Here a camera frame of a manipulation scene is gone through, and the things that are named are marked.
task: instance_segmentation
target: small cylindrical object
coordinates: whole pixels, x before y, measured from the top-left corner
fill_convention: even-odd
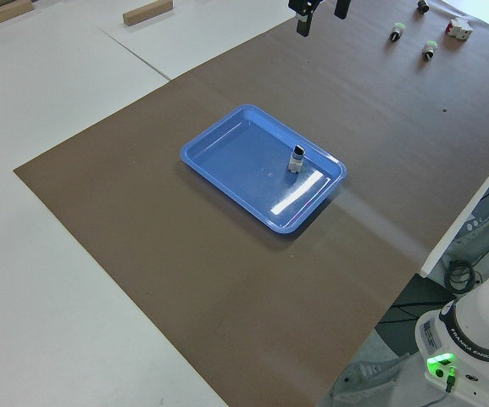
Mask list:
[[[429,3],[426,0],[419,0],[417,2],[417,9],[420,13],[425,14],[429,11]]]
[[[389,39],[393,42],[398,41],[398,39],[403,36],[404,29],[406,25],[403,23],[395,23],[393,28],[391,29],[391,34],[389,35]]]
[[[296,145],[292,151],[292,155],[289,157],[289,164],[287,170],[292,174],[298,174],[303,167],[304,147]]]
[[[423,58],[425,60],[430,61],[432,57],[434,57],[434,52],[438,48],[438,44],[436,41],[427,41],[425,45],[423,46],[423,49],[421,50],[421,53],[423,54]]]

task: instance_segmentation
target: blue tray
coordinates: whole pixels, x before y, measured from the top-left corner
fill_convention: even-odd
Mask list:
[[[296,144],[306,153],[292,174]],[[278,233],[295,231],[346,176],[342,162],[250,104],[188,142],[181,158]]]

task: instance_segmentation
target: table surface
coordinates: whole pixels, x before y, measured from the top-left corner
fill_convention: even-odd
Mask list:
[[[104,32],[125,32],[117,20],[131,3],[111,0],[96,8],[95,0],[41,0],[34,13],[0,24],[1,406],[10,400],[28,406],[149,406],[153,400],[167,406],[225,405],[12,173],[165,83]],[[187,3],[175,0],[175,6],[189,9]],[[282,9],[287,14],[285,4]],[[181,32],[197,32],[192,19],[177,15],[171,19],[180,21],[174,24]],[[247,16],[254,22],[253,14]],[[278,22],[275,14],[270,26]],[[130,31],[139,43],[141,36],[149,42],[152,33],[161,43],[164,33],[155,26],[151,20]],[[237,40],[267,25],[250,26]],[[212,56],[213,47],[225,51],[218,40],[200,44],[206,57],[195,60]],[[182,53],[171,58],[180,61],[177,71],[194,66]]]
[[[233,406],[318,401],[489,176],[489,27],[473,20],[464,43],[443,32],[447,7],[356,3],[335,24],[324,5],[311,37],[279,25],[17,169]],[[393,15],[408,21],[395,44]],[[424,38],[441,45],[430,63]],[[347,165],[296,235],[179,160],[242,103]]]

